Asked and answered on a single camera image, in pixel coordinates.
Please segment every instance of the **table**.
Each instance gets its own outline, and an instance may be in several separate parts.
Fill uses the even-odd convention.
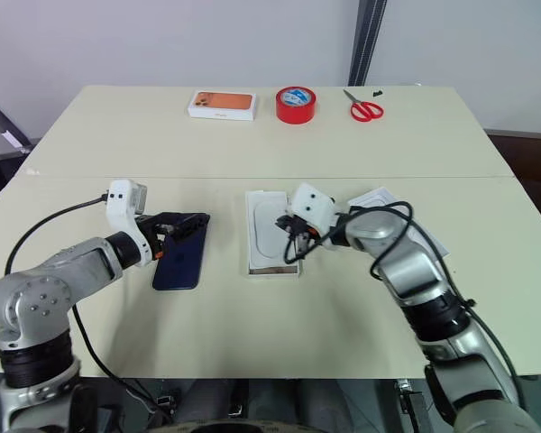
[[[425,360],[371,259],[318,249],[297,278],[246,275],[244,192],[293,191],[299,179],[139,178],[146,211],[212,215],[199,286],[156,292],[154,264],[132,268],[79,303],[101,358],[137,377],[422,377]],[[387,187],[451,251],[463,294],[506,346],[520,374],[541,373],[541,216],[513,177],[312,179],[339,200]],[[40,218],[96,197],[106,177],[16,176],[0,195],[0,276],[12,245]],[[102,205],[62,216],[32,236],[14,269],[110,235]],[[84,375],[100,375],[72,322]]]
[[[254,122],[188,116],[193,88],[87,87],[28,157],[21,173],[165,178],[409,178],[512,176],[452,88],[353,88],[385,109],[368,124],[349,115],[342,88],[313,88],[315,118],[282,123],[277,88]]]

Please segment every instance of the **scissors blade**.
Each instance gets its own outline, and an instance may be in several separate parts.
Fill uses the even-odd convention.
[[[347,92],[346,90],[343,89],[343,92],[349,97],[349,99],[351,99],[355,104],[360,104],[361,101],[359,99],[357,99],[356,97],[354,97],[353,95],[351,95],[349,92]]]

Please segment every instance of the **orange phone box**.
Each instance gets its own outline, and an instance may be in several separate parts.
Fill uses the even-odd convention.
[[[253,93],[197,90],[188,104],[188,114],[206,119],[254,120],[255,105]]]

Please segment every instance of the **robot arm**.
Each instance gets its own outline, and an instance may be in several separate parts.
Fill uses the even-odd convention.
[[[208,220],[206,214],[140,215],[145,197],[141,185],[113,182],[106,213],[110,225],[121,231],[106,239],[89,239],[0,280],[4,430],[51,424],[65,431],[83,431],[77,423],[88,423],[85,414],[96,413],[96,403],[92,405],[96,398],[78,384],[79,360],[72,354],[69,310],[120,279],[124,269],[160,258],[160,235],[181,241]]]
[[[513,382],[435,258],[401,237],[406,223],[384,210],[339,213],[330,197],[302,184],[277,225],[297,240],[299,257],[314,239],[316,246],[351,246],[378,259],[379,276],[429,361],[425,375],[437,409],[456,432],[483,431],[485,425],[484,431],[541,431],[518,406]],[[504,428],[489,429],[494,426]]]

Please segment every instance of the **red tape roll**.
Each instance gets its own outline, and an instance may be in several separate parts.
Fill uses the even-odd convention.
[[[304,124],[315,115],[316,95],[310,88],[283,88],[276,99],[277,117],[287,124]]]

